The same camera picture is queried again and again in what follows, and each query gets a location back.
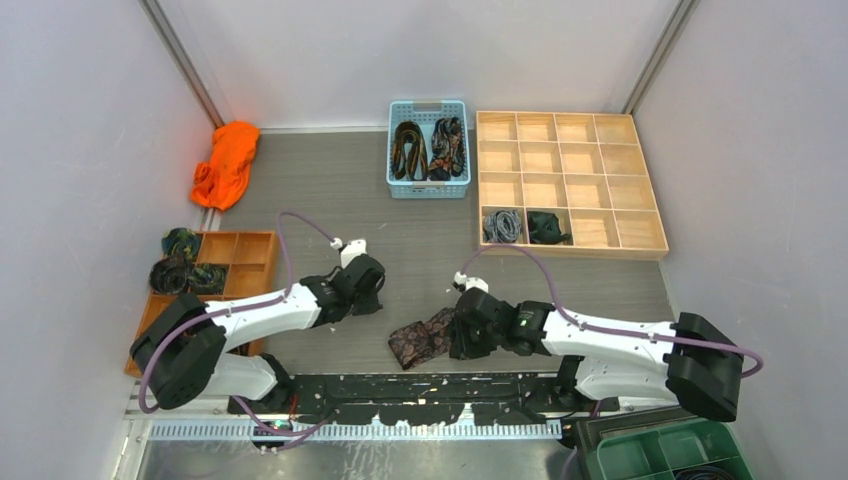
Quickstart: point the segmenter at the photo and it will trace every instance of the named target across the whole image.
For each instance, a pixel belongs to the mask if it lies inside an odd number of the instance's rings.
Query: white wall
[[[620,111],[671,0],[163,0],[223,114],[388,124],[392,100]]]
[[[758,478],[846,478],[848,5],[701,2],[636,122],[671,295],[766,358],[736,428]]]
[[[137,2],[5,2],[0,38],[0,478],[105,478],[212,130]]]

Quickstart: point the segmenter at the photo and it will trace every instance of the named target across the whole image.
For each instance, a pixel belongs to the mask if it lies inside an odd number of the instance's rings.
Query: blue basket
[[[459,117],[462,120],[462,141],[465,142],[465,170],[462,175],[445,182],[395,180],[392,178],[392,147],[395,129],[401,122],[413,121],[421,127],[427,146],[427,162],[433,157],[430,138],[436,122],[444,117]],[[389,107],[389,140],[386,152],[386,181],[392,198],[463,198],[471,183],[471,149],[468,148],[468,118],[465,104],[459,100],[443,102],[392,102]]]

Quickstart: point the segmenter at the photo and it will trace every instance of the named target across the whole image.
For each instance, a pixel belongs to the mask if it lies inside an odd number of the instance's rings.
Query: orange bag
[[[197,164],[189,198],[204,207],[226,210],[247,190],[259,129],[247,122],[231,122],[215,130],[212,140],[212,157]]]

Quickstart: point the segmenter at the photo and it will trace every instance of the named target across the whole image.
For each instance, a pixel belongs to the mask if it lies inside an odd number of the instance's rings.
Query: light wooden compartment tray
[[[630,115],[482,111],[477,132],[481,245],[488,245],[483,218],[508,209],[522,218],[517,244],[539,254],[656,260],[668,253]],[[571,244],[531,244],[533,211],[555,214]]]
[[[271,291],[280,250],[275,232],[199,233],[201,243],[196,263],[213,263],[227,269],[224,291],[220,295],[198,295],[200,300],[204,302],[238,300]],[[138,338],[175,298],[175,295],[159,295],[151,292],[135,338]],[[242,348],[240,353],[257,355],[262,352],[263,346],[264,340],[259,339],[247,344],[247,348]],[[124,373],[135,377],[141,376],[141,371],[132,358],[127,359]]]

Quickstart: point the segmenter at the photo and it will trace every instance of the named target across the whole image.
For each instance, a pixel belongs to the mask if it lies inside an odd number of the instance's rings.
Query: green tray
[[[685,468],[711,465],[753,480],[727,425],[692,420],[606,438],[586,456],[595,480],[674,480]]]

